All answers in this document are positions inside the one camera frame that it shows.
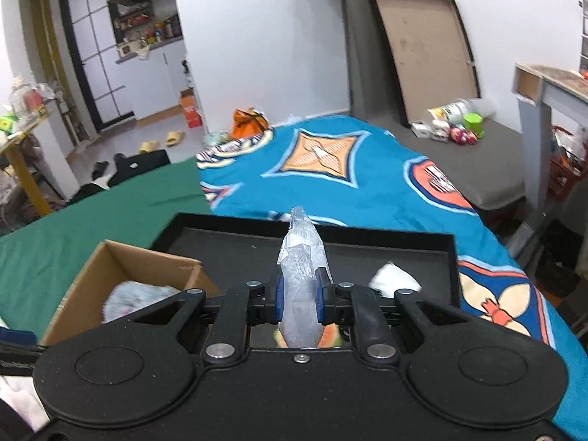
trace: green cloth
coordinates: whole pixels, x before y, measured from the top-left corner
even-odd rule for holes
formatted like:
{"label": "green cloth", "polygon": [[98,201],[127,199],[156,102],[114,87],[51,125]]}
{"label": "green cloth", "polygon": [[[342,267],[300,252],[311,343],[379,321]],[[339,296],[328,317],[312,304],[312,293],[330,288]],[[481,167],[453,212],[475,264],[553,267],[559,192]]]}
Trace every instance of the green cloth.
{"label": "green cloth", "polygon": [[0,317],[41,338],[105,239],[149,247],[177,212],[209,214],[194,159],[137,176],[0,239]]}

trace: open cardboard box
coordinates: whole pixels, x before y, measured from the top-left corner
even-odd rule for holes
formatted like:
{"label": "open cardboard box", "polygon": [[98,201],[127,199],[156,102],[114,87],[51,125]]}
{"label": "open cardboard box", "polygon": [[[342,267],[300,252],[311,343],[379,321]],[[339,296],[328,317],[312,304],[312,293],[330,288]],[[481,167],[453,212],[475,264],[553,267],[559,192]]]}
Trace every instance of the open cardboard box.
{"label": "open cardboard box", "polygon": [[178,290],[202,288],[209,297],[221,295],[198,260],[106,240],[75,278],[41,343],[52,345],[99,326],[104,302],[114,287],[127,280]]}

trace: floor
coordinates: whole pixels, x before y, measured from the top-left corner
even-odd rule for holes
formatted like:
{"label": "floor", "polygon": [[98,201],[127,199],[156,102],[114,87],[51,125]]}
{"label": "floor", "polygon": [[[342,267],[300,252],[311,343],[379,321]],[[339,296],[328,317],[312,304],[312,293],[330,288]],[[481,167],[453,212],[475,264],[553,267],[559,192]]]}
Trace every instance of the floor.
{"label": "floor", "polygon": [[[169,131],[185,131],[186,136],[177,146],[165,147],[165,139]],[[204,135],[202,127],[189,129],[181,114],[143,127],[137,127],[136,122],[126,123],[104,131],[101,138],[78,154],[70,166],[78,182],[85,184],[92,180],[93,166],[96,162],[103,160],[110,162],[105,174],[111,174],[115,171],[112,159],[114,154],[120,152],[125,156],[133,156],[139,151],[143,142],[154,140],[159,141],[159,148],[167,150],[172,163],[181,162],[194,157],[204,149],[202,144]]]}

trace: orange bag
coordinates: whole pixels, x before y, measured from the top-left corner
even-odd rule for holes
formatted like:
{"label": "orange bag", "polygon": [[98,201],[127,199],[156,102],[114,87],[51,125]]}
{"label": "orange bag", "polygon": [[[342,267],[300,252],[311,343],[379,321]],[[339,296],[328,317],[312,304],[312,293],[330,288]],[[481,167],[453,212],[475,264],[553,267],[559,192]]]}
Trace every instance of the orange bag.
{"label": "orange bag", "polygon": [[246,111],[235,109],[233,113],[233,130],[231,139],[254,136],[269,129],[269,123],[263,114],[250,107]]}

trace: yellow slipper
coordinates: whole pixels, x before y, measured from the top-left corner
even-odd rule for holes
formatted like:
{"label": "yellow slipper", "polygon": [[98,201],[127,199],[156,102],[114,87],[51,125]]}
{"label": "yellow slipper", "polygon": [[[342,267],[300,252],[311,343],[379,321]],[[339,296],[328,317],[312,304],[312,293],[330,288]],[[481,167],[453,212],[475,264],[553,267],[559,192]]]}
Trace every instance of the yellow slipper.
{"label": "yellow slipper", "polygon": [[141,144],[139,148],[139,154],[144,154],[146,152],[152,152],[159,147],[159,141],[149,141],[146,143]]}
{"label": "yellow slipper", "polygon": [[186,135],[184,131],[170,131],[168,132],[168,138],[165,140],[167,147],[177,146],[182,142],[183,137]]}

